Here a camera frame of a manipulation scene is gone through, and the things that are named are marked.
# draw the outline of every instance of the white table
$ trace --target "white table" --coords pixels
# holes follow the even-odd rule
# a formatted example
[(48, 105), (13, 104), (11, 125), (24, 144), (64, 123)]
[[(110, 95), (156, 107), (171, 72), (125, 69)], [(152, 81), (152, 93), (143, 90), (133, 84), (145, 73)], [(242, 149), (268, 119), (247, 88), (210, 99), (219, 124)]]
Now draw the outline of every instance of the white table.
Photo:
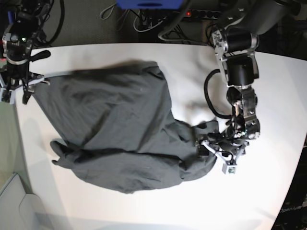
[[(208, 47), (106, 44), (49, 50), (52, 56), (32, 64), (31, 71), (54, 76), (123, 62), (157, 61), (169, 84), (176, 119), (196, 125), (214, 117), (203, 94), (207, 74), (217, 68), (214, 52)], [(70, 170), (54, 166), (51, 160), (57, 156), (49, 143), (60, 138), (59, 134), (35, 100), (32, 98), (25, 106), (21, 103), (22, 93), (18, 93), (17, 111), (31, 185), (45, 204), (54, 228), (270, 230), (306, 136), (307, 65), (301, 60), (262, 53), (256, 58), (260, 79), (253, 86), (259, 99), (261, 137), (251, 142), (247, 155), (239, 160), (236, 175), (225, 176), (219, 160), (199, 180), (133, 195), (87, 184)], [(209, 87), (215, 107), (229, 113), (221, 78), (214, 77)]]

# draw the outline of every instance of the dark gray cloth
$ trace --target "dark gray cloth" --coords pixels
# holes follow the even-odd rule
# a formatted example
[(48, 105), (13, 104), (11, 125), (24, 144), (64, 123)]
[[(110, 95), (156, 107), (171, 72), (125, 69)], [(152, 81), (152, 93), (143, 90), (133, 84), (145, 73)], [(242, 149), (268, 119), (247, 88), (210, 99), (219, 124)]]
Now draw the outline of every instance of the dark gray cloth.
[(54, 164), (80, 179), (123, 193), (167, 188), (206, 175), (214, 155), (199, 157), (197, 133), (173, 118), (163, 73), (155, 62), (78, 71), (39, 84), (35, 99), (66, 142), (53, 141)]

